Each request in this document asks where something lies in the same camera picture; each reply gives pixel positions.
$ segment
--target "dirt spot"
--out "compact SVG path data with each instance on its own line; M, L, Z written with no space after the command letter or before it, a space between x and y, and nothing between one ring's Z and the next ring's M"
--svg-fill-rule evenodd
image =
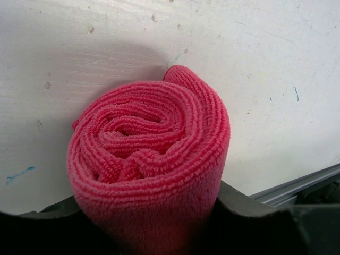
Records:
M93 32L94 32L94 30L95 30L95 28L94 28L94 27L91 27L91 28L89 28L88 34L90 34L90 33L93 33Z
M42 123L38 120L37 124L38 124L38 128L39 128L40 133L43 133L44 129L43 129Z

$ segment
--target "microfiber cloth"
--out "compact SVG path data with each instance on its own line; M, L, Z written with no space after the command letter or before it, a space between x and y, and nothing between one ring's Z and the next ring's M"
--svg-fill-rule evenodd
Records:
M230 140L226 108L212 88L175 65L163 81L99 97L73 128L67 173L74 196L122 254L195 253Z

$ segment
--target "blue mark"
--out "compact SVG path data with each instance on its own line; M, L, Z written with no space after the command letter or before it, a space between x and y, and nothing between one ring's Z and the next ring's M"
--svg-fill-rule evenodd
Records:
M6 185L9 185L11 182L14 181L15 178L17 178L17 177L27 173L28 171L33 170L33 169L36 169L36 167L35 166L30 166L26 170L22 171L20 174L15 174L15 175L7 177Z
M182 53L179 53L173 60L168 61L167 66L172 66L180 57L182 56Z
M296 87L294 87L294 89L295 89L295 93L296 93L296 96L297 96L297 102L299 101L299 93L298 93L298 91L296 90Z

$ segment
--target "towel fold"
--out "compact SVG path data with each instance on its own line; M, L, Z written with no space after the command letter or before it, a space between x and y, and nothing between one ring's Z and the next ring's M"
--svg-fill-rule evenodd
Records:
M187 67L98 98L73 124L67 173L77 203L122 254L193 254L230 140L219 96Z

